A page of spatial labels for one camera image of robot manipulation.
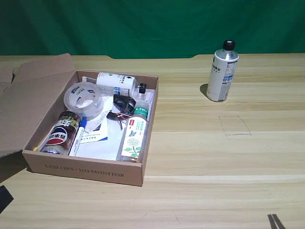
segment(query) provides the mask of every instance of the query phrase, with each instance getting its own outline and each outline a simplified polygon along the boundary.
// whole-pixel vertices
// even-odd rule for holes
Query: can label
[[[68,155],[80,120],[74,112],[62,112],[42,152]]]
[[[206,92],[211,100],[221,102],[227,99],[237,60],[238,58],[232,61],[226,61],[214,56]]]
[[[67,131],[62,127],[56,127],[52,131],[52,133],[49,137],[49,140],[47,142],[47,145],[48,146],[58,145],[58,144],[64,143],[67,139],[68,139]]]

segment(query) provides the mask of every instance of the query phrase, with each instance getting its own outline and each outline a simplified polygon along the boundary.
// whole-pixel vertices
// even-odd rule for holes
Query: roll of tape
[[[63,101],[70,111],[87,120],[94,119],[103,110],[100,90],[89,82],[74,84],[66,91]]]

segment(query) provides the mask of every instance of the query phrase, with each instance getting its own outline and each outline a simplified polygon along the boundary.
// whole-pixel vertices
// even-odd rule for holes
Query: wood grain
[[[0,67],[37,58],[0,56]],[[14,201],[0,228],[270,229],[268,214],[287,229],[304,228],[304,53],[241,55],[222,103],[200,91],[212,55],[73,62],[79,70],[160,77],[144,185],[24,169],[2,183]]]

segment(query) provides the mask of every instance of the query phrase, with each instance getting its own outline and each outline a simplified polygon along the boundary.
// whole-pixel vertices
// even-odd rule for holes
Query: white bottle
[[[147,136],[147,117],[149,104],[145,101],[146,85],[140,84],[140,94],[134,107],[133,116],[127,119],[121,145],[117,155],[118,161],[141,162]]]
[[[225,40],[222,49],[215,52],[206,95],[209,99],[222,102],[227,99],[233,80],[238,53],[234,51],[235,42]]]

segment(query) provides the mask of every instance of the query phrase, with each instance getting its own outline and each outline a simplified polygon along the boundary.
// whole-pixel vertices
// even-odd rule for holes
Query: small box
[[[98,73],[75,70],[70,55],[63,54],[23,64],[12,83],[7,70],[0,74],[0,86],[5,88],[0,92],[0,156],[22,150],[34,173],[142,186],[158,97],[157,76],[129,74],[147,84],[147,89],[155,89],[141,163],[33,151],[65,110],[65,91],[83,76],[97,78]]]

